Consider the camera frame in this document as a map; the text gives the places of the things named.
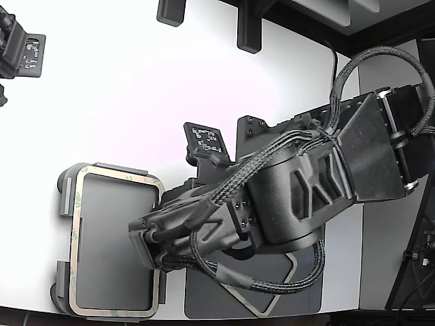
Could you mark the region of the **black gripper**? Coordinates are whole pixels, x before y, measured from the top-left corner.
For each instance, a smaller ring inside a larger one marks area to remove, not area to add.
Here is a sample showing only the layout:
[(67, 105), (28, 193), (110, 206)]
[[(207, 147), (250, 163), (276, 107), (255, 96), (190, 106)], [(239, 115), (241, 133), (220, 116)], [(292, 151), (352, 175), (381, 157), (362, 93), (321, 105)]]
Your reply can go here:
[(145, 216), (145, 267), (180, 269), (197, 267), (190, 235), (197, 232), (198, 252), (206, 256), (239, 241), (226, 205), (218, 209), (204, 199), (175, 199)]

